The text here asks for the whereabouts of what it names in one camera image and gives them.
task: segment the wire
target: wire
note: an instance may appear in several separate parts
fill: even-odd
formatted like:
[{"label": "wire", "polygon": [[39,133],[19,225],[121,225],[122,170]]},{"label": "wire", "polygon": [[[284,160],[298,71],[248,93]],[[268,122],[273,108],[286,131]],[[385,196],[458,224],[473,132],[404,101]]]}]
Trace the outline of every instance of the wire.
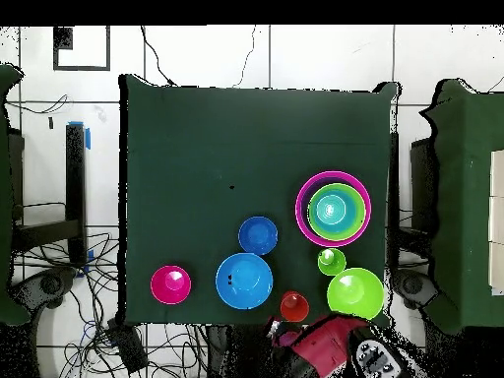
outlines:
[{"label": "wire", "polygon": [[413,213],[413,210],[399,209],[399,211],[403,212],[403,213]]},{"label": "wire", "polygon": [[488,92],[487,92],[487,93],[490,93],[490,92],[491,92],[493,89],[495,89],[495,88],[496,88],[499,84],[501,84],[501,83],[502,83],[502,80],[504,80],[504,77],[502,77],[502,78],[498,81],[498,83],[497,83],[495,86],[493,86],[490,90],[488,90]]},{"label": "wire", "polygon": [[250,49],[249,53],[247,54],[247,57],[245,58],[245,64],[243,64],[243,68],[241,69],[240,82],[233,85],[232,86],[233,88],[238,87],[241,84],[241,82],[243,81],[243,74],[245,72],[245,67],[247,66],[248,57],[250,56],[250,54],[254,51],[254,48],[256,47],[256,39],[254,37],[254,33],[256,31],[256,28],[257,28],[257,25],[254,25],[254,29],[252,30],[252,49]]},{"label": "wire", "polygon": [[[24,107],[22,105],[18,105],[18,104],[14,104],[12,102],[9,102],[9,101],[6,101],[7,104],[10,104],[14,107],[18,107],[18,108],[21,108],[22,110],[27,110],[27,111],[30,111],[31,113],[35,113],[35,114],[49,114],[49,113],[54,113],[55,111],[59,110],[61,107],[63,107],[67,102],[68,96],[66,94],[63,94],[60,98],[58,98],[58,100],[52,104],[50,107],[47,107],[45,110],[42,110],[42,111],[37,111],[37,110],[32,110],[28,107]],[[56,106],[58,103],[61,103],[61,105],[57,108],[53,108],[54,106]]]},{"label": "wire", "polygon": [[[93,317],[85,317],[83,303],[81,302],[75,291],[70,290],[70,295],[77,303],[79,317],[81,318],[81,321],[84,325],[83,334],[79,341],[68,343],[65,346],[64,355],[66,362],[63,365],[58,378],[87,378],[89,374],[110,374],[111,378],[117,378],[117,376],[115,375],[116,372],[126,370],[126,367],[124,366],[122,361],[118,365],[115,365],[115,362],[109,362],[112,358],[116,358],[120,355],[117,353],[116,348],[111,348],[110,346],[110,341],[108,340],[105,332],[106,324],[104,323],[103,304],[99,299],[99,294],[101,291],[117,291],[116,288],[111,288],[109,286],[110,282],[117,283],[117,271],[104,271],[102,269],[107,265],[116,267],[116,264],[109,262],[105,258],[105,256],[118,246],[118,243],[115,243],[117,239],[112,238],[110,233],[97,233],[95,235],[89,235],[88,237],[104,237],[104,239],[101,239],[99,243],[89,248],[99,248],[95,250],[95,257],[86,265],[75,267],[76,272],[79,271],[83,274],[84,280],[86,280],[88,288],[90,290],[92,296],[91,303]],[[50,268],[52,265],[74,266],[70,262],[55,260],[55,258],[57,258],[58,260],[68,258],[67,249],[60,244],[56,243],[41,245],[40,247],[38,247],[38,249],[40,251],[40,254],[38,253],[38,251],[28,251],[30,255],[27,255],[27,257],[38,261],[43,261],[44,263],[48,264],[42,265],[42,267]],[[49,258],[49,252],[47,251],[54,251],[55,257],[52,259]],[[149,366],[153,368],[151,378],[156,378],[156,376],[160,372],[171,378],[202,378],[202,371],[208,372],[209,364],[208,360],[206,359],[206,348],[201,346],[200,343],[200,337],[202,337],[205,341],[208,340],[208,337],[206,337],[202,329],[198,328],[197,326],[192,326],[192,330],[189,328],[190,327],[186,325],[185,333],[180,333],[178,335],[175,335],[174,337],[169,338],[167,329],[165,327],[166,342],[148,352],[148,355],[152,355],[162,347],[171,348],[177,355],[181,364],[156,364],[155,362],[150,360]],[[172,345],[171,342],[182,336],[188,338],[188,341],[184,342],[184,344],[182,345],[182,351],[180,352],[177,351],[177,349]],[[144,342],[141,333],[140,339],[141,344],[143,345]],[[69,349],[74,349],[75,352],[73,352],[72,355],[69,355]],[[191,352],[194,354],[194,357],[191,354],[189,358],[187,354]],[[100,364],[104,365],[106,369],[96,369],[96,367]],[[189,373],[189,371],[192,369],[196,371],[195,375]]]},{"label": "wire", "polygon": [[23,205],[24,208],[34,208],[39,206],[54,206],[54,205],[62,205],[66,207],[65,203],[55,202],[55,203],[37,203],[36,205]]},{"label": "wire", "polygon": [[166,75],[163,73],[163,71],[161,70],[161,68],[159,67],[159,57],[158,57],[158,53],[156,52],[156,50],[153,48],[153,46],[147,42],[147,37],[146,37],[146,27],[143,27],[143,26],[140,26],[140,29],[142,31],[142,36],[144,37],[144,43],[146,44],[146,46],[148,46],[151,51],[154,53],[154,56],[156,57],[156,65],[157,65],[157,70],[161,73],[161,75],[164,77],[164,79],[166,80],[166,82],[170,85],[170,86],[177,86],[172,80],[170,80],[169,78],[166,77]]}]

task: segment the pink bowl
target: pink bowl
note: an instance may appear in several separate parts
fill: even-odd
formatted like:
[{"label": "pink bowl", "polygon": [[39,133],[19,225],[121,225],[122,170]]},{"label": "pink bowl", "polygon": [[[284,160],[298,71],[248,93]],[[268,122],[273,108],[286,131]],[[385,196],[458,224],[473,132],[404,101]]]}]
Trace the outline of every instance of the pink bowl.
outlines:
[{"label": "pink bowl", "polygon": [[[334,182],[344,182],[353,187],[355,190],[357,190],[357,192],[364,200],[364,205],[366,208],[366,216],[364,218],[364,222],[362,223],[362,226],[357,231],[357,233],[348,239],[337,241],[324,239],[323,237],[315,234],[312,231],[311,227],[307,222],[307,219],[304,216],[304,214],[307,213],[308,202],[310,198],[313,196],[313,194],[315,194],[315,192],[324,185],[331,184]],[[314,175],[308,181],[306,181],[306,183],[304,183],[304,185],[299,190],[299,193],[297,194],[297,198],[295,200],[295,219],[297,221],[297,225],[301,229],[301,232],[313,243],[316,243],[317,245],[320,246],[325,246],[326,248],[336,248],[339,246],[345,246],[348,245],[349,243],[352,243],[367,228],[370,218],[371,218],[371,199],[369,198],[367,190],[359,180],[357,180],[350,174],[347,174],[346,172],[342,171],[324,171]]]},{"label": "pink bowl", "polygon": [[151,278],[151,293],[164,304],[178,304],[191,291],[191,279],[180,267],[167,265],[159,268]]}]

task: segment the green tablecloth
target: green tablecloth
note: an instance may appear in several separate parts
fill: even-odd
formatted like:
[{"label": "green tablecloth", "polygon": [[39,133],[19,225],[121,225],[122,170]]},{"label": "green tablecloth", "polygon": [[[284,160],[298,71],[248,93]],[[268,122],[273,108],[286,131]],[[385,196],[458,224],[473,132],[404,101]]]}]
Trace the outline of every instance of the green tablecloth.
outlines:
[{"label": "green tablecloth", "polygon": [[[158,88],[127,76],[127,90],[128,321],[265,324],[289,289],[308,298],[306,322],[329,313],[331,278],[316,262],[321,248],[294,218],[299,188],[328,169],[367,187],[371,221],[343,250],[349,267],[383,278],[395,84],[378,94],[224,90]],[[279,230],[277,247],[264,257],[274,287],[264,304],[240,311],[221,301],[215,277],[225,258],[242,252],[238,229],[254,215],[269,217]],[[151,295],[150,279],[173,264],[189,273],[192,290],[183,303],[167,306]],[[383,315],[377,321],[387,323]]]},{"label": "green tablecloth", "polygon": [[439,160],[439,230],[432,249],[442,293],[426,313],[445,333],[504,326],[504,297],[488,285],[491,152],[504,149],[504,94],[474,94],[457,80],[442,84],[427,116]]}]

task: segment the white tile floor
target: white tile floor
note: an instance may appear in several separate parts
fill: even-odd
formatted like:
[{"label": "white tile floor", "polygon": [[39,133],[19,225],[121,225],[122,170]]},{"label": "white tile floor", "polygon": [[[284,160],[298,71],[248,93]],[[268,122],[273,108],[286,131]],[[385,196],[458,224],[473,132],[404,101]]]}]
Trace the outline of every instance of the white tile floor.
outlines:
[{"label": "white tile floor", "polygon": [[[381,82],[400,82],[403,94],[399,101],[398,130],[403,209],[411,207],[410,144],[431,133],[418,112],[431,102],[436,84],[444,78],[461,77],[473,88],[488,91],[504,75],[504,55],[500,53],[504,37],[502,30],[495,27],[258,25],[252,38],[253,29],[253,26],[146,27],[146,34],[157,51],[161,70],[178,85],[230,88],[238,84],[252,46],[240,88],[370,91]],[[89,233],[109,232],[117,237],[117,76],[133,73],[158,85],[166,81],[158,71],[152,51],[144,45],[140,27],[111,27],[110,48],[109,72],[55,73],[51,27],[20,31],[0,28],[0,62],[21,65],[25,74],[21,88],[12,89],[8,101],[17,105],[21,101],[21,105],[33,110],[47,108],[62,95],[72,101],[50,114],[52,130],[48,115],[20,112],[19,108],[6,104],[11,126],[21,128],[26,138],[25,204],[65,201],[65,124],[71,120],[83,121],[91,128],[92,137],[92,148],[86,154]],[[61,51],[60,64],[103,63],[104,27],[76,27],[74,50]],[[503,89],[504,83],[493,90]],[[27,224],[60,219],[63,219],[61,206],[26,209]],[[90,239],[92,244],[100,241],[99,236]],[[112,263],[115,253],[108,254]],[[40,262],[25,258],[25,264],[29,263]],[[25,266],[25,275],[39,270],[40,267]],[[15,281],[22,278],[23,267],[19,266]],[[107,287],[110,289],[102,290],[100,299],[109,319],[115,313],[117,293],[114,282]],[[73,291],[82,304],[83,316],[92,320],[91,294],[84,279],[76,279]],[[417,312],[407,310],[396,296],[390,311],[397,329],[423,347],[423,326]],[[172,340],[177,346],[174,349],[157,347],[165,343],[166,335],[171,338],[185,332],[183,327],[142,325],[141,331],[151,361],[181,364],[177,354],[181,355],[187,337]],[[68,365],[63,369],[65,353],[70,358],[75,348],[65,352],[64,346],[70,342],[78,344],[82,334],[83,322],[72,296],[67,296],[58,309],[44,311],[37,337],[43,378],[58,378],[62,370],[68,372]],[[185,350],[186,362],[192,363],[194,354],[188,348]],[[106,370],[103,366],[98,363],[96,369]],[[189,374],[190,378],[196,378],[197,369],[191,369]],[[128,378],[122,370],[115,375]],[[87,372],[86,378],[111,376]],[[175,377],[150,366],[131,378]]]}]

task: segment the lime green bowl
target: lime green bowl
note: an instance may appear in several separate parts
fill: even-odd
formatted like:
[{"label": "lime green bowl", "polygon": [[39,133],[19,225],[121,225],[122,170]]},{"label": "lime green bowl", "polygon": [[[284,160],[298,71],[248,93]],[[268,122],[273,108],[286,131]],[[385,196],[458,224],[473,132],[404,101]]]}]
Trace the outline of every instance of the lime green bowl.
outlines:
[{"label": "lime green bowl", "polygon": [[336,248],[326,248],[319,252],[317,259],[319,270],[326,276],[335,276],[347,266],[345,254]]},{"label": "lime green bowl", "polygon": [[363,268],[340,272],[327,288],[327,301],[332,311],[368,320],[382,310],[384,295],[380,279]]},{"label": "lime green bowl", "polygon": [[[324,208],[333,210],[334,220],[322,219]],[[319,236],[333,240],[345,240],[354,236],[362,227],[366,208],[362,196],[353,187],[342,183],[328,184],[320,188],[308,203],[308,223]]]}]

